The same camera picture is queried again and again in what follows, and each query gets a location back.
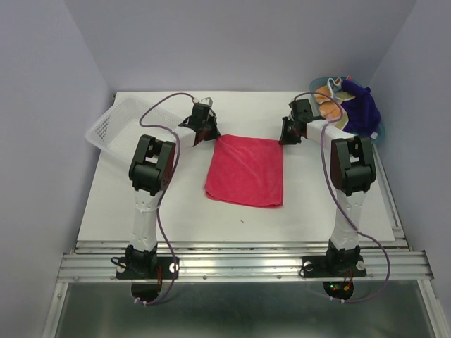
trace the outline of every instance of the purple cloth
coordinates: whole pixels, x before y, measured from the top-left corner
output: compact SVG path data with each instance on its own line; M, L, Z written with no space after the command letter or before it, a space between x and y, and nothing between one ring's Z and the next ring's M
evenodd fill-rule
M343 80L341 89L355 96L355 99L341 103L346 110L349 122L344 131L371 136L381 123L381 113L374 103L371 89L360 87L353 81Z

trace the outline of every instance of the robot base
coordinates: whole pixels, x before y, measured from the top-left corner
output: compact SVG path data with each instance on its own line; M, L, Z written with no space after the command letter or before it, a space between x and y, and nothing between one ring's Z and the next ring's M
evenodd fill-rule
M304 265L299 272L303 278L344 278L346 273L352 269L354 277L366 277L364 259L359 256L359 262L349 265L348 268L336 269L328 264L326 256L303 256Z
M178 278L178 266L180 266L180 259L175 258L177 262L177 268L174 272L173 258L172 257L158 257L156 259L156 268L152 271L136 271L132 268L122 269L118 267L116 270L116 279L118 280L156 280L158 278L158 267L161 266L162 278L164 280L172 280L173 274L175 273L175 278ZM121 265L126 264L126 258L118 258L118 263Z

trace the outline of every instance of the metal frame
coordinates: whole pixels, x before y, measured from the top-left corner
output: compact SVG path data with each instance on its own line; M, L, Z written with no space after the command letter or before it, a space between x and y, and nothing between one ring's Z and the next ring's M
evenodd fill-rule
M428 280L419 280L418 285L429 320L431 321L434 335L437 338L451 337L450 327L446 320L445 314L443 313L443 308L435 297L431 282Z
M45 321L44 331L42 332L42 338L55 337L67 291L68 283L56 283L54 295L51 298L49 313Z
M373 151L384 200L395 224L395 240L383 242L392 265L390 279L418 280L434 335L451 337L441 305L433 293L433 273L426 254L409 248L377 148ZM55 337L69 283L130 282L116 280L116 269L110 262L112 256L123 255L127 245L127 242L79 241L73 252L63 257L43 337ZM318 282L322 280L299 276L304 264L300 257L324 254L328 242L174 242L172 245L181 258L177 282ZM381 250L371 242L362 242L361 247L368 276L359 279L384 280L387 268ZM165 243L159 243L159 255L170 255Z

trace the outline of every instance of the screw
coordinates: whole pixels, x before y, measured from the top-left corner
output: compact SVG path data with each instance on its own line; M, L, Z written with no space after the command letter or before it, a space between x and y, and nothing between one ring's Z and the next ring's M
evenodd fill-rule
M357 270L363 271L365 270L365 263L363 261L358 261L355 267Z

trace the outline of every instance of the gray wall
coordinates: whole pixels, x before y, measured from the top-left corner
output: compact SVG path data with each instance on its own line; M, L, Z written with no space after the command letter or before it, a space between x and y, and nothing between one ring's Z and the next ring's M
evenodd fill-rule
M367 83L413 0L65 0L117 90L306 89Z
M371 81L381 157L407 233L425 249L451 319L451 2L420 0Z
M109 88L62 0L0 5L0 337L40 337Z

